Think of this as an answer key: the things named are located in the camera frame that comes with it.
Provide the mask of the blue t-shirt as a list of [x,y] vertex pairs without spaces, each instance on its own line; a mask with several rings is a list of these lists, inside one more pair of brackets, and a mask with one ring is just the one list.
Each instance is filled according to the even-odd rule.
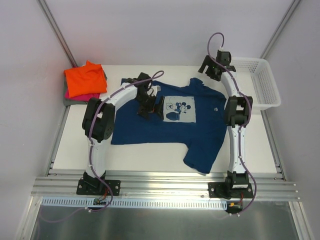
[[154,81],[160,87],[163,118],[152,113],[148,119],[137,114],[139,103],[131,100],[115,116],[111,144],[179,143],[187,147],[183,162],[202,174],[208,174],[223,145],[225,96],[191,78],[189,85],[178,87]]

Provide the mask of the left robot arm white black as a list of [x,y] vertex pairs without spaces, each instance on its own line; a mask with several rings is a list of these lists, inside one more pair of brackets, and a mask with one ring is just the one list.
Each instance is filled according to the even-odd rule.
[[118,90],[106,99],[92,97],[85,110],[82,129],[88,141],[88,166],[83,174],[83,181],[93,194],[100,194],[105,188],[105,157],[107,140],[115,128],[117,111],[131,100],[139,104],[137,114],[148,119],[150,114],[164,119],[164,97],[157,101],[157,94],[149,91],[152,82],[164,75],[157,71],[152,77],[142,72],[137,78],[128,78]]

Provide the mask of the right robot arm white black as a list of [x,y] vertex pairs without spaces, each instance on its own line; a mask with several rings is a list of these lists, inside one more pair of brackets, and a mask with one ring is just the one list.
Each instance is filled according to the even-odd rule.
[[230,142],[229,169],[224,182],[214,183],[209,191],[214,196],[225,199],[252,199],[253,188],[249,171],[245,166],[245,133],[252,115],[253,98],[240,90],[236,80],[236,68],[231,65],[231,61],[231,53],[219,49],[216,58],[212,58],[208,53],[198,70],[210,79],[221,82],[228,95],[223,120]]

